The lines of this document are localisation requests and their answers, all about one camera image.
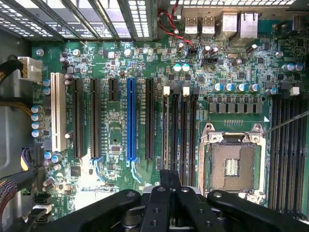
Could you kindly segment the long black expansion slot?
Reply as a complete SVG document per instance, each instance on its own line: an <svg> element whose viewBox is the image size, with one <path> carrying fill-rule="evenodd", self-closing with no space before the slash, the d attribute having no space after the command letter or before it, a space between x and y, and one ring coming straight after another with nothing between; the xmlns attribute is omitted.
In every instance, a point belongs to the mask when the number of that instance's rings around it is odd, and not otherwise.
<svg viewBox="0 0 309 232"><path fill-rule="evenodd" d="M145 106L145 158L147 160L152 160L154 157L154 136L155 136L155 89L154 89L154 80L147 78L146 79L146 106Z"/></svg>
<svg viewBox="0 0 309 232"><path fill-rule="evenodd" d="M72 83L72 132L73 153L76 159L84 156L84 94L81 78Z"/></svg>
<svg viewBox="0 0 309 232"><path fill-rule="evenodd" d="M101 82L90 80L91 159L101 157Z"/></svg>

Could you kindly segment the grey metal PC case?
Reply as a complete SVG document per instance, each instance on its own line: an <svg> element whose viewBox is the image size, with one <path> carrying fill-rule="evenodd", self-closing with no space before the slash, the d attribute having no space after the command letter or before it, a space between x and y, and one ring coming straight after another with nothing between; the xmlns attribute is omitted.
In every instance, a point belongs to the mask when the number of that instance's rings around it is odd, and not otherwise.
<svg viewBox="0 0 309 232"><path fill-rule="evenodd" d="M121 13L119 0L0 0L0 232L42 232L36 220L45 209L33 209L33 198L46 180L42 146L32 136L33 88L18 79L23 64L44 43L142 43L135 41ZM279 23L304 15L309 25L309 0L152 0L153 40L166 36L188 43L202 34L202 18L223 12L255 12L260 20ZM198 33L184 33L185 18L198 17ZM34 147L39 167L22 171L21 150ZM169 231L195 232L176 224L171 189Z"/></svg>

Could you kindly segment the grey rear port block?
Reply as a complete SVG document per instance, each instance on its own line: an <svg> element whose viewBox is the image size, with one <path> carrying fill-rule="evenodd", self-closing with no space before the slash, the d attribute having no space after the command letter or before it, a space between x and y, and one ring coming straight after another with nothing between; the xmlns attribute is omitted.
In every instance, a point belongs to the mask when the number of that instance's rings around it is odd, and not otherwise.
<svg viewBox="0 0 309 232"><path fill-rule="evenodd" d="M215 23L215 40L228 41L237 32L238 13L223 12Z"/></svg>

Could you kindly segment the short black expansion slot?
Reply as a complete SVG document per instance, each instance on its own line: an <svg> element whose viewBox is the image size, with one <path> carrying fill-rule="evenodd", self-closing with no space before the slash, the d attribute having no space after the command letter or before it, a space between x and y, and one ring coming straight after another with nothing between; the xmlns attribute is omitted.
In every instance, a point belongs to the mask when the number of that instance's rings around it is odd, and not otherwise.
<svg viewBox="0 0 309 232"><path fill-rule="evenodd" d="M108 101L117 102L118 101L118 80L116 78L109 78L108 80L109 92L108 92Z"/></svg>

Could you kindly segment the silver USB port block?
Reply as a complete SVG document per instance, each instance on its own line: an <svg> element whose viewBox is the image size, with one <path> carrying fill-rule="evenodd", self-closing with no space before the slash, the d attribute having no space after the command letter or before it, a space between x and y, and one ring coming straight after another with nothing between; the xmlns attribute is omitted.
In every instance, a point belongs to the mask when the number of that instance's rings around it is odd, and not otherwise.
<svg viewBox="0 0 309 232"><path fill-rule="evenodd" d="M196 35L198 33L198 17L186 17L184 33Z"/></svg>
<svg viewBox="0 0 309 232"><path fill-rule="evenodd" d="M215 17L206 16L202 18L202 34L213 35L215 33Z"/></svg>

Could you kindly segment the silver ethernet port block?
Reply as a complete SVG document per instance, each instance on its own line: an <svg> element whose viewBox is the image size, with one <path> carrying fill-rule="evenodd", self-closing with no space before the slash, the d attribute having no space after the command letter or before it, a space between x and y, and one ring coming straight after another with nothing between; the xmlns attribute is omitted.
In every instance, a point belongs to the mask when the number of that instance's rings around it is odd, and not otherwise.
<svg viewBox="0 0 309 232"><path fill-rule="evenodd" d="M245 46L257 39L258 17L255 12L242 12L238 16L237 32L230 38L231 46Z"/></svg>

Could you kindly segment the thin metal locking lever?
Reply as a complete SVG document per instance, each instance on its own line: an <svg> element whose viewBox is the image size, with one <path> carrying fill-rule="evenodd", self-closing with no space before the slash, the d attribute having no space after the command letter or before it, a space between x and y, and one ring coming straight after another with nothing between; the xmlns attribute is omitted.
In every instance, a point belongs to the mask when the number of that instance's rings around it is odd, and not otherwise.
<svg viewBox="0 0 309 232"><path fill-rule="evenodd" d="M268 134L268 133L270 133L272 131L275 131L276 129L278 129L278 128L284 126L284 125L287 125L287 124L289 124L289 123L291 123L291 122L293 122L295 120L301 119L301 118L303 118L305 116L308 116L308 115L309 115L309 111L303 112L303 113L301 113L301 114L299 114L297 116L294 116L293 118L290 118L289 120L287 120L285 122L282 122L282 123L280 123L280 124L270 128L270 129L268 129L267 131L263 132L262 135L264 136L264 135L266 135L266 134Z"/></svg>

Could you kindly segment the RAM slot with black latch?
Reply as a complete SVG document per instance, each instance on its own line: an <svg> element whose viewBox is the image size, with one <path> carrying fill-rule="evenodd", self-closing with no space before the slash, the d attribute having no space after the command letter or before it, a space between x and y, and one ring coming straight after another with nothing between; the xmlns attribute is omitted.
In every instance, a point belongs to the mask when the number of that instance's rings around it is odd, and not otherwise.
<svg viewBox="0 0 309 232"><path fill-rule="evenodd" d="M172 94L171 112L171 169L177 170L178 153L178 107L179 107L180 87L175 87Z"/></svg>
<svg viewBox="0 0 309 232"><path fill-rule="evenodd" d="M193 94L190 100L190 137L189 137L189 179L190 186L194 185L195 173L195 149L196 149L196 117L197 117L197 101L199 88L193 88Z"/></svg>

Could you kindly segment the green PC motherboard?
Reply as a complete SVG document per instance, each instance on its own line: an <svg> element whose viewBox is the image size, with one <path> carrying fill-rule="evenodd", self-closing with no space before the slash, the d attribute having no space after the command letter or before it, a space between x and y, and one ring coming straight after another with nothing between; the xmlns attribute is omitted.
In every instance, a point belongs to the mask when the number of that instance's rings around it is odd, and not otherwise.
<svg viewBox="0 0 309 232"><path fill-rule="evenodd" d="M32 49L42 61L42 84L33 88L32 136L42 146L46 180L39 193L52 196L52 220L59 219L124 189L143 192L160 184L163 170L162 122L163 87L169 95L169 168L171 170L172 94L180 87L178 107L177 172L180 177L181 100L183 87L190 87L187 102L187 144L185 184L189 186L190 100L193 88L199 88L196 117L194 185L198 188L199 140L205 125L217 131L250 131L255 123L263 131L271 128L272 98L282 100L282 91L290 94L290 118L309 111L309 25L304 15L279 23L258 22L257 39L245 46L231 46L230 41L202 38L198 34L188 43L166 36L156 42L142 43L42 43ZM67 149L52 151L51 73L64 74L66 86ZM81 78L84 94L84 156L73 153L72 83ZM118 101L108 101L109 78L118 80ZM127 79L136 80L136 159L126 160ZM146 79L154 80L154 157L145 158ZM90 80L101 82L101 157L91 159ZM285 214L309 224L309 116L307 117L307 216L300 206L300 128L298 123L298 196L295 213L288 212L289 141ZM276 210L281 203L281 127L277 129L278 181ZM266 200L268 207L271 136L265 135Z"/></svg>

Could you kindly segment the vented metal slot cover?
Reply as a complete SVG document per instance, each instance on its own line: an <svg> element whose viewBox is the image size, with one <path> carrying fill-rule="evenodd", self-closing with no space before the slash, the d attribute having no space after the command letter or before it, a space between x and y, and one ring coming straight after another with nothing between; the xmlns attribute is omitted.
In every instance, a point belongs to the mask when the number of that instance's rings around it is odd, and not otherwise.
<svg viewBox="0 0 309 232"><path fill-rule="evenodd" d="M121 13L135 41L152 41L152 0L119 0Z"/></svg>

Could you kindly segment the black SATA connector block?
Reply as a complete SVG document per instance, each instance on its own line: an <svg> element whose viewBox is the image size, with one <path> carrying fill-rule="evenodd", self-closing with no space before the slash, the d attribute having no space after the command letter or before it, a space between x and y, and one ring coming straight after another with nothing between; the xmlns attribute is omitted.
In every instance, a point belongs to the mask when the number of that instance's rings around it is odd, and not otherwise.
<svg viewBox="0 0 309 232"><path fill-rule="evenodd" d="M38 224L46 224L50 222L53 218L52 216L52 196L49 193L40 193L33 198L34 206L33 209L45 209L45 215L40 217L36 222Z"/></svg>

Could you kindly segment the white power connector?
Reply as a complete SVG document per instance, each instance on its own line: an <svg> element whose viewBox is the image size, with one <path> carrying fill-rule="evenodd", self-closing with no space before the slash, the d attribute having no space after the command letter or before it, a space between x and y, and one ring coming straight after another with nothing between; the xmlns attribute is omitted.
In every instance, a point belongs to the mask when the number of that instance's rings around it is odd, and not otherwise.
<svg viewBox="0 0 309 232"><path fill-rule="evenodd" d="M18 71L18 79L42 82L42 61L30 57L17 57L17 60L23 64L22 71Z"/></svg>

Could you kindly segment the blue expansion slot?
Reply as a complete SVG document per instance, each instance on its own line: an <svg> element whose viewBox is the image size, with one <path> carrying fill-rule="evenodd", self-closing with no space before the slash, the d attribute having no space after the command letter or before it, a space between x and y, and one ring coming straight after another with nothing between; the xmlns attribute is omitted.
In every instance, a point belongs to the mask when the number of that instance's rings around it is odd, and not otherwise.
<svg viewBox="0 0 309 232"><path fill-rule="evenodd" d="M126 125L127 125L127 148L126 160L134 161L136 159L136 80L135 78L127 79L127 108L126 108Z"/></svg>

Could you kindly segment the white PCI expansion slot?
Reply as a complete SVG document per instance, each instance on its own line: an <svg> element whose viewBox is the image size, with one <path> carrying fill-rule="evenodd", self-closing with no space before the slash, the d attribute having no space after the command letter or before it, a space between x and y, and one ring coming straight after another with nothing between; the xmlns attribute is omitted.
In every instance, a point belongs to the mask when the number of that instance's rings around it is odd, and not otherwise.
<svg viewBox="0 0 309 232"><path fill-rule="evenodd" d="M66 134L66 86L64 74L51 73L51 141L52 151L61 152L67 149Z"/></svg>

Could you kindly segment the silver CPU socket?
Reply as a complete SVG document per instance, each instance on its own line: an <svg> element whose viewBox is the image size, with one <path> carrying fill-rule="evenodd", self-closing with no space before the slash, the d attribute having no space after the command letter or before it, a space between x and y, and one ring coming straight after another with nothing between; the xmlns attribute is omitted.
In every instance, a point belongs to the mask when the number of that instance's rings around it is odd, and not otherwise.
<svg viewBox="0 0 309 232"><path fill-rule="evenodd" d="M250 131L218 131L207 123L199 140L198 188L223 190L263 204L267 142L261 124Z"/></svg>

